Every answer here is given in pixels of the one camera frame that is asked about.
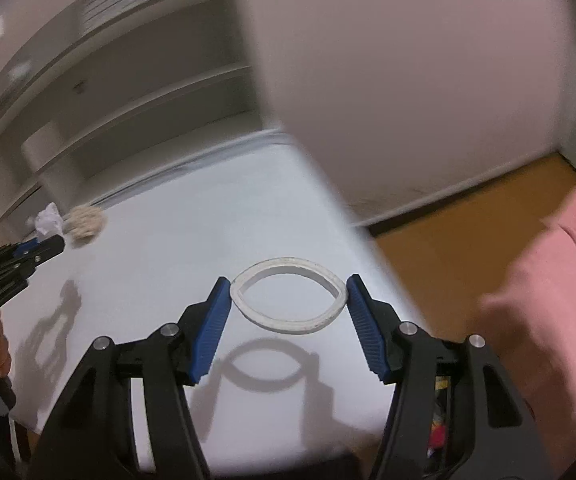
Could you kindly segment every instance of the wooden floor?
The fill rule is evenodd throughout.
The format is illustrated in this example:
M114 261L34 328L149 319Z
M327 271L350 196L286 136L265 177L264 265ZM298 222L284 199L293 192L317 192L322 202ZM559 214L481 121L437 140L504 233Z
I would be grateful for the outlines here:
M377 237L433 335L468 335L481 295L502 284L508 264L575 185L575 171L551 155Z

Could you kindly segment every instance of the beige fabric ball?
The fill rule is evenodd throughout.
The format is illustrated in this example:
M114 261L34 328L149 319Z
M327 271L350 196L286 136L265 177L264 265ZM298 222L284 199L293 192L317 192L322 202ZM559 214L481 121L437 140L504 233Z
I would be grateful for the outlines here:
M107 218L100 207L78 205L70 211L65 231L72 240L85 242L96 237L106 222Z

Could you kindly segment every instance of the crumpled paper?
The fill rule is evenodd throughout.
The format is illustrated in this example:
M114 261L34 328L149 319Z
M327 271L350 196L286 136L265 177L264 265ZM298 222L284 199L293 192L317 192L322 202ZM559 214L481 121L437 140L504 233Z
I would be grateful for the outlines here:
M54 202L49 203L43 211L37 214L34 219L34 228L39 242L54 235L63 236L63 218Z

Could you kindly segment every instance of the blue gripper pad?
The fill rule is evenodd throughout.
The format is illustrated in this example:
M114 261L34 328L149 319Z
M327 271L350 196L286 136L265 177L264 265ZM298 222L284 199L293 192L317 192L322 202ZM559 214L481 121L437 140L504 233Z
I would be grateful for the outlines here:
M353 319L354 330L359 338L368 367L383 382L390 373L390 367L386 359L386 344L383 335L368 305L372 298L358 274L353 274L345 284L348 289L348 311Z
M15 258L20 258L24 254L26 254L29 250L35 248L37 245L39 245L39 238L33 238L32 240L28 240L27 242L22 242L17 246L12 256Z
M188 372L194 384L198 383L199 379L210 370L231 305L230 282L222 276L217 280L208 299L202 305L207 312L194 337Z

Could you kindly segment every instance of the white table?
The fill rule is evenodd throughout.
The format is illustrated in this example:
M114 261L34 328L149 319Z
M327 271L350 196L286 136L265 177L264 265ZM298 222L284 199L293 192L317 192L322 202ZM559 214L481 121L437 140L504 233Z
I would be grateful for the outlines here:
M363 232L290 145L233 155L116 203L88 246L40 266L4 306L18 396L14 416L43 428L92 340L144 338L204 301L218 276L233 280L277 256L317 262L342 280L358 272L402 319L423 320ZM247 293L277 317L306 319L331 296L298 276L273 276ZM233 305L209 375L187 397L215 474L287 466L381 437L392 387L368 369L348 312L311 335L266 332ZM148 439L142 405L135 437Z

